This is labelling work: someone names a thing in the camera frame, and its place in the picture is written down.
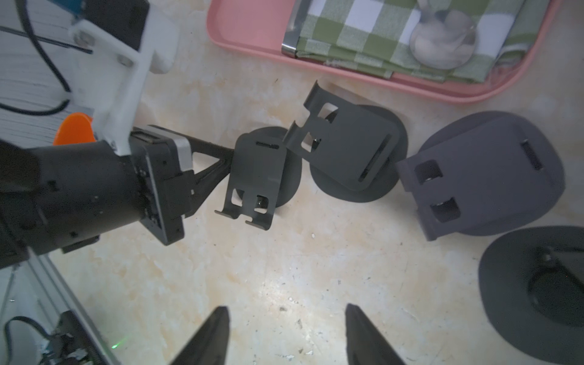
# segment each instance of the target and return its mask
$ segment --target white marble surface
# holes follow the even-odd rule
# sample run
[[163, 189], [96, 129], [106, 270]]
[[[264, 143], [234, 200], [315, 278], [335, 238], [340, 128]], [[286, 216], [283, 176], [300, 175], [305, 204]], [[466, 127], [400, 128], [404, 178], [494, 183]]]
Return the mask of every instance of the white marble surface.
[[[232, 147], [241, 133], [288, 127], [323, 75], [221, 49], [209, 0], [155, 0], [180, 27], [173, 70], [150, 75], [141, 121]], [[396, 112], [409, 155], [446, 124], [482, 110], [527, 117], [557, 148], [566, 191], [532, 225], [584, 224], [584, 4], [567, 0], [527, 74], [485, 102], [454, 106], [332, 80]], [[426, 242], [400, 183], [382, 199], [322, 193], [304, 162], [300, 188], [267, 232], [215, 214], [224, 180], [164, 247], [139, 224], [52, 259], [124, 365], [165, 364], [218, 305], [231, 314], [228, 364], [346, 364], [344, 310], [361, 306], [408, 364], [538, 364], [491, 327], [478, 260], [495, 237]]]

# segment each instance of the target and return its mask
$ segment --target gray metal plate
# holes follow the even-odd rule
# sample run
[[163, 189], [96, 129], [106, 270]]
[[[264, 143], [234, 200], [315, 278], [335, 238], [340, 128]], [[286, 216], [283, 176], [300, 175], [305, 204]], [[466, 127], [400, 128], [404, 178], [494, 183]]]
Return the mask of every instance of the gray metal plate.
[[[338, 108], [332, 121], [319, 117], [326, 104]], [[399, 141], [398, 127], [321, 89], [318, 83], [304, 106], [310, 112], [308, 120], [302, 127], [292, 124], [284, 145], [345, 188], [366, 189]], [[312, 151], [301, 145], [308, 134], [318, 141], [316, 148], [312, 145]]]
[[[235, 143], [231, 174], [223, 211], [215, 211], [226, 217], [237, 219], [240, 214], [251, 217], [247, 224], [268, 230], [272, 225], [280, 182], [286, 161], [286, 148], [281, 139], [263, 134], [246, 133]], [[232, 195], [242, 190], [242, 206], [232, 202]], [[266, 201], [261, 213], [259, 201]]]

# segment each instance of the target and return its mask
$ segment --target rectangular slot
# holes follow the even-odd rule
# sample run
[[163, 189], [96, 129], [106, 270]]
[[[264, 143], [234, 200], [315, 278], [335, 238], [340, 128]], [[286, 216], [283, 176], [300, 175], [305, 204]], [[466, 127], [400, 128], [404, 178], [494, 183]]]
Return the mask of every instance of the rectangular slot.
[[444, 203], [431, 205], [430, 209], [432, 209], [432, 213], [434, 213], [436, 219], [441, 223], [460, 218], [460, 209], [453, 197], [446, 200]]
[[257, 201], [256, 201], [256, 206], [253, 209], [253, 211], [260, 213], [260, 214], [266, 214], [267, 213], [267, 204], [268, 204], [268, 198], [266, 198], [265, 196], [261, 196], [261, 195], [257, 195]]
[[257, 141], [256, 145], [258, 145], [260, 147], [268, 147], [268, 148], [271, 148], [273, 150], [277, 150], [278, 148], [280, 148], [280, 146], [277, 144], [269, 144], [269, 143], [264, 143], [264, 142], [260, 142], [260, 141]]
[[529, 144], [528, 140], [525, 140], [521, 143], [521, 148], [523, 149], [523, 152], [525, 152], [525, 155], [527, 155], [529, 162], [536, 171], [543, 169], [544, 165], [541, 163], [540, 159], [537, 158], [536, 152], [533, 151], [533, 148]]
[[322, 109], [320, 112], [318, 112], [318, 117], [319, 118], [323, 118], [329, 121], [329, 123], [332, 123], [332, 121], [335, 119], [336, 117], [336, 113], [335, 111], [337, 111], [339, 109], [339, 107], [331, 104], [331, 103], [325, 103], [322, 106]]
[[443, 176], [438, 163], [433, 159], [419, 164], [413, 170], [418, 177], [418, 182], [420, 185], [432, 179], [441, 178]]
[[390, 141], [390, 138], [391, 138], [391, 136], [389, 134], [387, 136], [385, 136], [385, 138], [383, 138], [383, 140], [381, 141], [381, 144], [379, 145], [379, 148], [375, 151], [375, 154], [373, 155], [373, 157], [371, 157], [371, 160], [369, 160], [369, 163], [367, 164], [367, 166], [365, 166], [365, 169], [361, 173], [361, 176], [359, 176], [359, 178], [358, 178], [359, 182], [365, 180], [365, 178], [367, 177], [367, 174], [369, 174], [369, 171], [371, 171], [371, 168], [375, 164], [375, 161], [377, 161], [377, 159], [379, 158], [379, 155], [381, 155], [381, 152], [385, 149], [385, 146], [387, 146], [388, 142]]
[[238, 207], [244, 206], [244, 203], [242, 200], [243, 197], [244, 197], [243, 190], [241, 190], [241, 197], [240, 197], [239, 194], [237, 193], [237, 189], [233, 189], [233, 192], [231, 192], [231, 204], [238, 206]]
[[310, 132], [308, 132], [306, 134], [306, 137], [304, 137], [302, 143], [300, 144], [301, 147], [305, 150], [307, 150], [308, 152], [313, 152], [318, 145], [321, 143], [321, 139], [320, 138], [314, 138]]

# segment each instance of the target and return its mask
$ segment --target green checkered cloth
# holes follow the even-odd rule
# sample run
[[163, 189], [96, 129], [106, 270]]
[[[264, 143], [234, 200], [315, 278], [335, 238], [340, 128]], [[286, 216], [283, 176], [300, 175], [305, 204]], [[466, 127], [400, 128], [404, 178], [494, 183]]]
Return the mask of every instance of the green checkered cloth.
[[501, 48], [498, 65], [515, 65], [536, 42], [550, 0], [525, 0]]
[[[475, 54], [453, 70], [429, 68], [413, 57], [409, 38], [420, 18], [416, 0], [312, 0], [296, 55], [383, 78], [395, 71], [435, 81], [483, 82], [508, 34], [514, 39], [505, 43], [507, 52], [524, 53], [535, 40], [547, 8], [543, 2], [549, 0], [525, 1], [537, 4], [524, 6], [529, 11], [517, 17], [524, 0], [432, 0], [433, 9], [461, 10], [477, 24]], [[516, 18], [522, 26], [513, 26]]]

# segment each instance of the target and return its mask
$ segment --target spoon bowl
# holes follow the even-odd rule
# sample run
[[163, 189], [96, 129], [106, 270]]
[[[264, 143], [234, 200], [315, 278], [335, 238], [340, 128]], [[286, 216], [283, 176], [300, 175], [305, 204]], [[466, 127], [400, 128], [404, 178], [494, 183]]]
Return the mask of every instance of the spoon bowl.
[[429, 6], [420, 8], [420, 22], [409, 41], [416, 60], [437, 69], [453, 69], [468, 62], [477, 43], [472, 18], [454, 9], [433, 12]]

